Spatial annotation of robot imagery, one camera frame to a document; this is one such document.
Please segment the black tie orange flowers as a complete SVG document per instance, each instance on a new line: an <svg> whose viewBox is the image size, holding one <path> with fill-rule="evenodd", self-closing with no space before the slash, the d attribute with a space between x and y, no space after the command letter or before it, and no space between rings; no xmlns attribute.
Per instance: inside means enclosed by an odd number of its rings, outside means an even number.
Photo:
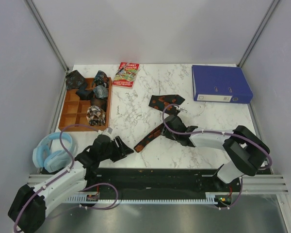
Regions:
<svg viewBox="0 0 291 233"><path fill-rule="evenodd" d="M185 98L178 94L160 96L152 95L148 106L162 112L169 104L181 105L184 101ZM146 147L146 145L162 134L163 129L164 124L161 123L150 133L148 133L137 145L135 145L134 150L136 152L141 152Z"/></svg>

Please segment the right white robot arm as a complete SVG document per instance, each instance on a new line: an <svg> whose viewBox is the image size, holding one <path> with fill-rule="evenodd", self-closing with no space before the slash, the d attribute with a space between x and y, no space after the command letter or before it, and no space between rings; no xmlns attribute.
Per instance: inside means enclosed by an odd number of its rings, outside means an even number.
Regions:
<svg viewBox="0 0 291 233"><path fill-rule="evenodd" d="M269 148L245 126L221 132L185 126L180 117L164 119L162 135L188 147L207 147L225 151L230 162L218 168L212 179L213 187L224 191L230 183L243 175L255 176L267 156Z"/></svg>

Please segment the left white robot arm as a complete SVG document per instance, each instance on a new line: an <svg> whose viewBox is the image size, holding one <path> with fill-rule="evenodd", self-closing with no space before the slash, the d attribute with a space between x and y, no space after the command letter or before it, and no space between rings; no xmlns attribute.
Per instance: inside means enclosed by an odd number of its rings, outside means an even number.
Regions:
<svg viewBox="0 0 291 233"><path fill-rule="evenodd" d="M119 136L101 134L72 162L44 182L19 188L8 211L16 233L37 231L48 215L67 198L79 191L91 191L97 185L95 171L100 162L117 162L134 151Z"/></svg>

